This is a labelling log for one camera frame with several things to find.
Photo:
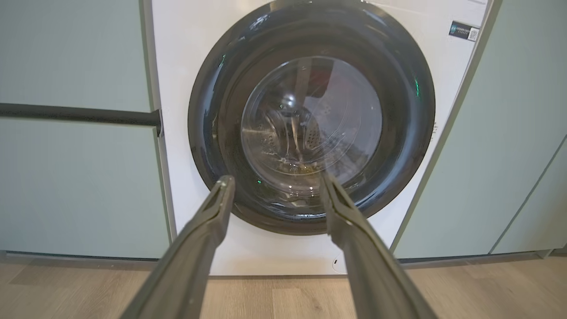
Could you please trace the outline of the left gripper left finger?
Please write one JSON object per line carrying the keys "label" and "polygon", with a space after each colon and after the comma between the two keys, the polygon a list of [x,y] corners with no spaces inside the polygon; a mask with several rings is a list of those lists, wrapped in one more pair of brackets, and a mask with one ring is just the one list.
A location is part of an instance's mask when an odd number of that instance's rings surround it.
{"label": "left gripper left finger", "polygon": [[236,190],[221,176],[121,317],[198,319],[215,251],[225,239]]}

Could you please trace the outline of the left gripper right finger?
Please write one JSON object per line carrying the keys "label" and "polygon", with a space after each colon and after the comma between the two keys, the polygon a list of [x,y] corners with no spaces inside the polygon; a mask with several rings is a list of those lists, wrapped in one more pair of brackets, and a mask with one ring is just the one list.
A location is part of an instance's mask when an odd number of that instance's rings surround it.
{"label": "left gripper right finger", "polygon": [[359,319],[435,319],[437,315],[338,180],[320,175],[327,233],[342,251]]}

